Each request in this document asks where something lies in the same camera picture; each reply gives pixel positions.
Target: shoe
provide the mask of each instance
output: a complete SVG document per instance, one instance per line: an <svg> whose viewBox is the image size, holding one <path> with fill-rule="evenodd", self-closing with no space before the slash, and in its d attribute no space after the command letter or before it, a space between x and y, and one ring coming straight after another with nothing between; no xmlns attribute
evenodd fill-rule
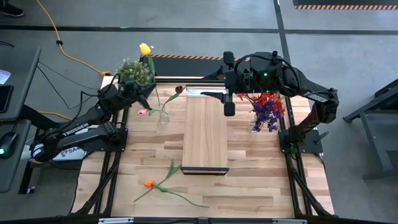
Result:
<svg viewBox="0 0 398 224"><path fill-rule="evenodd" d="M21 17L24 15L24 11L22 9L19 9L6 1L2 1L1 10L2 13L7 16Z"/></svg>

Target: pink flower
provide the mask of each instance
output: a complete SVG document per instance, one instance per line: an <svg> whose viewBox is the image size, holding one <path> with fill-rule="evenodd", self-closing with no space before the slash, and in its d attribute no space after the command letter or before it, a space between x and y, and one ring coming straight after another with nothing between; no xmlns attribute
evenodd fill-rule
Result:
<svg viewBox="0 0 398 224"><path fill-rule="evenodd" d="M144 116L145 114L147 114L147 110L145 110L145 109L139 109L137 114L138 114L138 115L141 115L141 116Z"/></svg>

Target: yellow tulip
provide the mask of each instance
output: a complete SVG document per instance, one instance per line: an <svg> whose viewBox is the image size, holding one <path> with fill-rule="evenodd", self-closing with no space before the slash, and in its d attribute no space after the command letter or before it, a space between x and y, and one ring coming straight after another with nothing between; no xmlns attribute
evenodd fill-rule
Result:
<svg viewBox="0 0 398 224"><path fill-rule="evenodd" d="M145 55L145 56L150 55L150 47L147 44L145 44L145 43L140 44L139 49L140 49L142 55Z"/></svg>

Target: green plant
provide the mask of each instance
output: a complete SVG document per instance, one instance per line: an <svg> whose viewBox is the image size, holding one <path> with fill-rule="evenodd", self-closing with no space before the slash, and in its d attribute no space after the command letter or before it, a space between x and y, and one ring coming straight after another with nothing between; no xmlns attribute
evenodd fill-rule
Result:
<svg viewBox="0 0 398 224"><path fill-rule="evenodd" d="M146 85L154 81L150 68L147 64L138 62L137 60L123 59L117 73L122 78L132 78L140 85Z"/></svg>

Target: yellow cable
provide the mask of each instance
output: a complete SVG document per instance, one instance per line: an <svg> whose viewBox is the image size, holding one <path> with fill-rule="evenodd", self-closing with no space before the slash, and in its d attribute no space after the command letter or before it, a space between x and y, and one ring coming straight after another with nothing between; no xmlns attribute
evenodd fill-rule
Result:
<svg viewBox="0 0 398 224"><path fill-rule="evenodd" d="M58 116L58 117L63 118L63 119L71 120L71 119L68 118L67 116L62 115L62 114L58 114L58 113L56 113L56 112L39 111L39 113L41 113L41 114L51 114L51 115L55 115L55 116Z"/></svg>
<svg viewBox="0 0 398 224"><path fill-rule="evenodd" d="M37 1L37 3L40 5L40 7L43 9L43 11L47 14L47 16L49 17L50 22L51 22L52 26L53 26L54 29L55 29L55 33L57 34L57 38L58 38L59 41L61 41L60 34L58 33L58 29L57 29L57 27L55 26L54 21L52 20L50 14L47 12L47 10L44 8L44 6L42 5L42 3L40 3L39 0L36 0L36 1ZM90 64L88 64L88 63L86 63L86 62L84 62L84 61L82 61L82 60L79 60L79 59L77 59L77 58L74 58L74 57L72 57L72 56L69 56L67 53L65 53L65 51L63 50L61 44L58 44L58 46L60 47L62 53L63 53L66 57L68 57L68 58L70 58L70 59L72 59L72 60L75 60L75 61L77 61L77 62L80 62L80 63L82 63L83 65L86 65L86 66L92 68L93 70L95 70L96 72L98 72L102 77L104 77L107 73L109 73L109 74L111 73L111 72L99 71L99 70L96 69L94 66L92 66L92 65L90 65Z"/></svg>

